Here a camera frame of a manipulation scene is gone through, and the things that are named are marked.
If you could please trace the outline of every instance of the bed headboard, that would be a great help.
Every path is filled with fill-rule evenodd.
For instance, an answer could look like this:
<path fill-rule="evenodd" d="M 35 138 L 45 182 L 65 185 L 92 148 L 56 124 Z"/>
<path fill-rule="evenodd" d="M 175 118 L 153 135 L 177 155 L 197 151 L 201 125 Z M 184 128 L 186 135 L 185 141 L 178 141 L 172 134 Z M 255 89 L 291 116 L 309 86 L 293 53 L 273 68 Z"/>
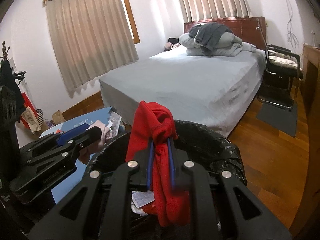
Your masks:
<path fill-rule="evenodd" d="M 265 50 L 266 46 L 264 40 L 261 36 L 260 30 L 257 29 L 258 22 L 262 28 L 262 33 L 267 40 L 267 29 L 266 29 L 266 19 L 265 17 L 251 17 L 251 18 L 217 18 L 208 19 L 202 21 L 189 22 L 184 24 L 184 33 L 188 33 L 189 30 L 196 25 L 219 22 L 227 25 L 233 33 L 241 38 L 243 41 L 251 43 L 257 46 L 258 49 Z"/>

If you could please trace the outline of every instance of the silver screw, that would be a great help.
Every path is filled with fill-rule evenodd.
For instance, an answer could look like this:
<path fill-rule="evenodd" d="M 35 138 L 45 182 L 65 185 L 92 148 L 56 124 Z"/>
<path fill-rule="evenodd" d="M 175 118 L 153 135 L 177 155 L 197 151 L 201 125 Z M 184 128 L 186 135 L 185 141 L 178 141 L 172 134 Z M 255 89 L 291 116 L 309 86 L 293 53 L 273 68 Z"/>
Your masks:
<path fill-rule="evenodd" d="M 91 171 L 90 172 L 90 177 L 93 178 L 93 179 L 96 179 L 99 176 L 100 176 L 100 172 L 99 171 Z"/>
<path fill-rule="evenodd" d="M 130 168 L 135 168 L 135 167 L 138 166 L 138 163 L 137 163 L 136 161 L 129 161 L 129 162 L 128 162 L 128 166 L 129 166 Z"/>
<path fill-rule="evenodd" d="M 185 161 L 184 166 L 186 166 L 187 168 L 192 168 L 193 166 L 195 166 L 195 163 L 193 161 Z"/>
<path fill-rule="evenodd" d="M 230 171 L 223 171 L 222 176 L 226 179 L 231 178 L 232 174 Z"/>

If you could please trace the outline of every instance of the white wall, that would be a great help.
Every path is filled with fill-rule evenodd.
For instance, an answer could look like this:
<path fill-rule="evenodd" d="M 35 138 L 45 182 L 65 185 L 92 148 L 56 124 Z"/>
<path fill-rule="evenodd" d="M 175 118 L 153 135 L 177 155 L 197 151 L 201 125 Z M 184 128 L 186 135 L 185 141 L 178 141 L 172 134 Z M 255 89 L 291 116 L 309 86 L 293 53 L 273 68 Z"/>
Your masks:
<path fill-rule="evenodd" d="M 0 23 L 0 41 L 11 46 L 19 71 L 27 71 L 24 90 L 36 108 L 44 110 L 44 117 L 51 119 L 57 111 L 65 111 L 86 97 L 100 90 L 98 78 L 81 86 L 70 98 L 62 81 L 54 56 L 48 31 L 43 0 L 15 0 Z M 315 20 L 305 0 L 290 0 L 293 7 L 293 32 L 299 46 L 293 51 L 302 52 L 304 42 L 312 44 L 311 29 L 318 34 L 320 25 Z M 253 16 L 264 16 L 268 22 L 268 42 L 292 49 L 287 42 L 289 20 L 285 0 L 248 0 Z M 136 49 L 140 59 L 163 51 L 169 37 L 183 33 L 183 18 L 178 0 L 130 0 L 140 36 Z M 18 131 L 21 146 L 28 141 Z"/>

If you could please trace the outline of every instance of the mattress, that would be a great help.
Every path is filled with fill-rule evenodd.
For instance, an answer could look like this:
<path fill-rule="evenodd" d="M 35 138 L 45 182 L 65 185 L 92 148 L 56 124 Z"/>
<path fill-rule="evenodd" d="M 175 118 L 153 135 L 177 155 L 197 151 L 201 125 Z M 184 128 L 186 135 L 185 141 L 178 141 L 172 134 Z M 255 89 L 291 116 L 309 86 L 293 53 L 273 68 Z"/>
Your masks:
<path fill-rule="evenodd" d="M 132 125 L 139 102 L 157 102 L 174 119 L 204 124 L 228 136 L 262 82 L 265 52 L 236 57 L 188 57 L 186 48 L 111 70 L 100 78 L 104 106 Z"/>

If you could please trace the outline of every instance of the chair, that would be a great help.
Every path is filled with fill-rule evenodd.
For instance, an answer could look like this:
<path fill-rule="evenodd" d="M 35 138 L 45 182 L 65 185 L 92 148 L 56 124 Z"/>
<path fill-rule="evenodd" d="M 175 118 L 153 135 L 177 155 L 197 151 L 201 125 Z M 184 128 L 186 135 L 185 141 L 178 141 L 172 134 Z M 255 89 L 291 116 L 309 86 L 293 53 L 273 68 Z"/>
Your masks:
<path fill-rule="evenodd" d="M 268 45 L 258 21 L 261 36 L 266 45 L 266 65 L 262 85 L 258 91 L 258 100 L 262 103 L 283 109 L 291 109 L 297 98 L 300 79 L 300 56 L 276 45 Z M 297 79 L 294 98 L 291 98 L 293 78 Z"/>

